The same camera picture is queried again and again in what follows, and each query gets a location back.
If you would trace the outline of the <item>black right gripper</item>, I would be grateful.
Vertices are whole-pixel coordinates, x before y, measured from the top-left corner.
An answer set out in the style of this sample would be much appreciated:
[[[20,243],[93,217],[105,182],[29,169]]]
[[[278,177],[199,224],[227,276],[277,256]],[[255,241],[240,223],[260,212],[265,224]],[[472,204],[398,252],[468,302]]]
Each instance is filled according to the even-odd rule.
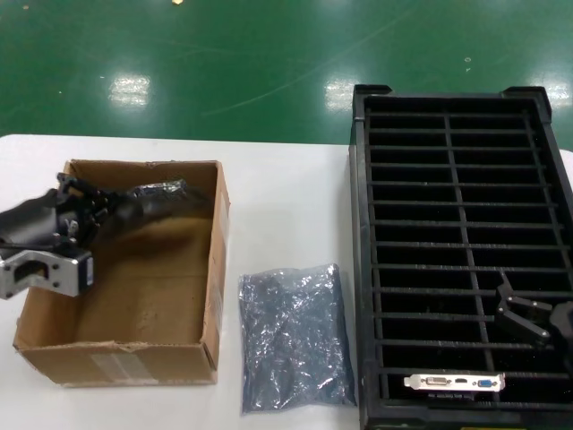
[[[518,296],[504,271],[497,287],[494,322],[512,337],[536,347],[551,341],[556,349],[572,349],[572,302],[552,305]]]

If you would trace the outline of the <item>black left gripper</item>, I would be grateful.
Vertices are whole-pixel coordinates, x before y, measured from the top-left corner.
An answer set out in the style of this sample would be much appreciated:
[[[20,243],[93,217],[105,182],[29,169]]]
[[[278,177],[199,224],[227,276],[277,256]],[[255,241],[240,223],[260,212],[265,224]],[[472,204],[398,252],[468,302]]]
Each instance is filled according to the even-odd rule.
[[[2,249],[48,249],[63,243],[57,207],[60,196],[79,198],[91,206],[108,206],[117,193],[65,173],[57,174],[58,191],[29,199],[1,213]],[[107,208],[86,207],[62,213],[62,232],[78,245],[89,245],[108,219]]]

